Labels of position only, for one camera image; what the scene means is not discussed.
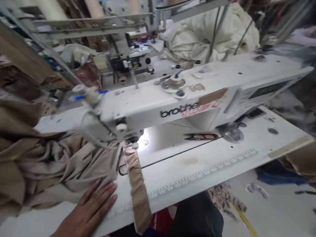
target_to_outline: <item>floor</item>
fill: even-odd
[[[316,196],[296,195],[298,190],[311,190],[309,185],[295,184],[270,186],[258,181],[254,170],[231,179],[231,193],[247,207],[245,216],[258,236],[270,237],[309,237],[316,236]],[[249,193],[245,186],[255,182],[262,187],[269,198],[264,199],[259,192]],[[224,217],[223,237],[245,237],[249,231],[242,221],[236,223],[226,214]]]

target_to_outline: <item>beige fabric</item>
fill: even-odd
[[[308,178],[310,186],[316,188],[316,142],[286,155],[289,162],[282,163],[287,169]]]
[[[151,209],[147,196],[146,186],[139,163],[137,151],[131,147],[124,149],[128,167],[129,180],[132,186],[132,204],[135,219],[135,230],[142,235],[151,221]]]
[[[97,179],[100,188],[116,179],[121,144],[98,148],[73,131],[39,134],[38,104],[0,100],[0,113],[0,219],[22,206],[76,203]]]

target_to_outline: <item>fabric strip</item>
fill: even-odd
[[[124,148],[129,180],[132,186],[132,204],[134,212],[134,225],[138,234],[142,235],[150,224],[151,209],[147,196],[142,168],[139,163],[137,151],[131,147]]]

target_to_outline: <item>knob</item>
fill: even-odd
[[[116,125],[116,130],[120,132],[124,132],[127,129],[127,124],[126,123],[120,123]]]
[[[133,143],[133,144],[132,144],[132,148],[135,149],[135,150],[137,150],[137,149],[139,148],[138,143]]]

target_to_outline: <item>scissors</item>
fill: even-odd
[[[189,136],[188,138],[185,138],[185,140],[190,141],[211,141],[218,139],[218,135],[215,133],[187,133],[184,134],[184,136]]]

